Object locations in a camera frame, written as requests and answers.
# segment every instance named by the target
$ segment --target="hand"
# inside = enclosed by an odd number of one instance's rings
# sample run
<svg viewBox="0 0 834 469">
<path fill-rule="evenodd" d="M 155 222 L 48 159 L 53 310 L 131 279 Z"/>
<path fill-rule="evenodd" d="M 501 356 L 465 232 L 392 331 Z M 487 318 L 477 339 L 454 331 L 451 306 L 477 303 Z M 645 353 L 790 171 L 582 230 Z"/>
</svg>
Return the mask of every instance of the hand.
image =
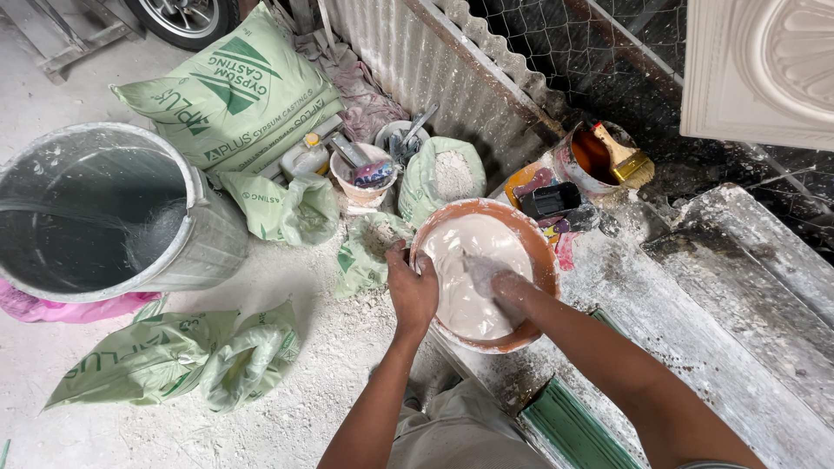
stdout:
<svg viewBox="0 0 834 469">
<path fill-rule="evenodd" d="M 495 297 L 495 292 L 492 290 L 492 279 L 495 274 L 506 270 L 513 271 L 512 267 L 500 260 L 490 259 L 482 255 L 467 255 L 466 253 L 464 253 L 464 268 L 466 273 L 472 277 L 475 291 L 487 300 Z"/>
<path fill-rule="evenodd" d="M 421 272 L 418 275 L 405 263 L 407 253 L 405 240 L 397 241 L 385 252 L 388 260 L 388 289 L 397 313 L 394 338 L 410 338 L 419 343 L 437 312 L 440 286 L 431 258 L 422 251 L 417 254 L 417 265 Z"/>
</svg>

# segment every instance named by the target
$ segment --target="grey bucket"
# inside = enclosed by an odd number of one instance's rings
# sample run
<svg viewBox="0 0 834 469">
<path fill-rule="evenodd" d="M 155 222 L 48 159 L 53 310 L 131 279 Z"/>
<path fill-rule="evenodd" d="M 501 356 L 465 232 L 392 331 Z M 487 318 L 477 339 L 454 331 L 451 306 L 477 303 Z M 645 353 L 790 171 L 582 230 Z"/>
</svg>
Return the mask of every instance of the grey bucket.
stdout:
<svg viewBox="0 0 834 469">
<path fill-rule="evenodd" d="M 81 208 L 142 224 L 171 199 L 188 213 L 168 247 L 138 274 L 124 233 L 31 211 L 0 212 L 0 277 L 30 295 L 85 303 L 130 291 L 204 290 L 231 277 L 247 230 L 230 202 L 168 141 L 134 125 L 79 124 L 29 144 L 0 169 L 0 200 Z"/>
</svg>

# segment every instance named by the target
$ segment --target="dusty floor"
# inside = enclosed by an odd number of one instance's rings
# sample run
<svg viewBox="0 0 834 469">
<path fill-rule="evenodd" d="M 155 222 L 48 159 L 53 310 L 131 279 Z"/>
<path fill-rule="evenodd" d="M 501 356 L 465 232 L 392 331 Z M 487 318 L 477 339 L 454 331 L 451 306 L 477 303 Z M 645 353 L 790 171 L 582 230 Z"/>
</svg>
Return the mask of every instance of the dusty floor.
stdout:
<svg viewBox="0 0 834 469">
<path fill-rule="evenodd" d="M 110 83 L 155 78 L 189 54 L 152 35 L 119 41 L 74 66 L 55 87 L 5 34 L 0 56 L 0 164 L 48 131 L 89 121 L 130 122 Z M 210 415 L 198 391 L 161 406 L 65 406 L 40 413 L 58 380 L 123 316 L 89 325 L 23 324 L 0 314 L 0 443 L 11 439 L 7 468 L 312 467 L 382 358 L 395 318 L 384 290 L 336 301 L 336 252 L 344 227 L 311 249 L 250 237 L 249 257 L 233 279 L 203 292 L 172 294 L 168 311 L 272 308 L 291 296 L 303 348 L 273 392 L 228 416 Z M 419 396 L 451 373 L 425 342 L 412 370 Z"/>
</svg>

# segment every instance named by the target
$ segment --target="paint brush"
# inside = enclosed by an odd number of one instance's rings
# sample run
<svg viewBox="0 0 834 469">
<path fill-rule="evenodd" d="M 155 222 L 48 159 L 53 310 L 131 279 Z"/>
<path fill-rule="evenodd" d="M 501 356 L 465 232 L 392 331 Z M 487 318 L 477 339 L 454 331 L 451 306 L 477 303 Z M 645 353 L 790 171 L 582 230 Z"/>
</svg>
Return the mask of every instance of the paint brush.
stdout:
<svg viewBox="0 0 834 469">
<path fill-rule="evenodd" d="M 585 123 L 608 149 L 611 160 L 610 172 L 620 186 L 627 189 L 639 189 L 655 177 L 655 164 L 646 153 L 640 149 L 631 149 L 618 144 L 599 119 L 586 114 Z"/>
</svg>

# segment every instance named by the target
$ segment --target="paint can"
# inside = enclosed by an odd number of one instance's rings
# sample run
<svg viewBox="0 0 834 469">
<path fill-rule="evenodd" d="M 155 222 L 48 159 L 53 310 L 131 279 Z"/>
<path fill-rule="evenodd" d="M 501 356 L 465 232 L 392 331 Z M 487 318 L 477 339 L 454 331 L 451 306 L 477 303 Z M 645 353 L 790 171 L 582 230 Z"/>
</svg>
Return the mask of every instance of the paint can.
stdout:
<svg viewBox="0 0 834 469">
<path fill-rule="evenodd" d="M 364 154 L 371 161 L 371 163 L 376 163 L 378 161 L 393 161 L 383 149 L 379 149 L 374 145 L 352 145 L 356 151 Z M 381 187 L 363 189 L 354 186 L 349 182 L 353 180 L 351 176 L 352 168 L 344 161 L 344 157 L 338 150 L 334 151 L 333 154 L 330 155 L 330 170 L 333 171 L 333 175 L 336 176 L 336 180 L 339 181 L 339 185 L 342 186 L 342 189 L 344 189 L 345 195 L 347 195 L 354 202 L 359 202 L 360 204 L 373 202 L 380 197 L 380 195 L 384 194 L 389 187 L 394 185 L 394 182 L 397 180 L 397 171 L 394 171 L 394 173 L 389 176 L 389 181 Z"/>
<path fill-rule="evenodd" d="M 425 239 L 439 224 L 468 214 L 489 215 L 507 225 L 519 237 L 533 266 L 533 283 L 548 295 L 559 298 L 558 275 L 555 270 L 555 253 L 547 238 L 539 231 L 538 224 L 511 205 L 493 199 L 457 200 L 437 209 L 420 226 L 412 242 L 410 265 L 415 268 L 417 252 Z M 493 340 L 474 340 L 455 334 L 434 317 L 431 327 L 446 339 L 461 346 L 485 354 L 504 354 L 532 344 L 541 337 L 541 331 L 530 321 L 522 322 L 511 334 Z"/>
<path fill-rule="evenodd" d="M 611 137 L 623 146 L 629 148 L 636 148 L 637 144 L 634 139 L 619 125 L 608 121 L 602 121 L 605 128 L 608 130 Z M 561 181 L 572 181 L 589 197 L 601 197 L 603 195 L 612 194 L 620 190 L 617 184 L 607 184 L 599 179 L 588 174 L 580 163 L 576 160 L 574 154 L 574 137 L 578 132 L 588 130 L 585 122 L 580 122 L 573 128 L 558 145 L 551 151 L 553 152 L 553 164 L 556 176 Z"/>
</svg>

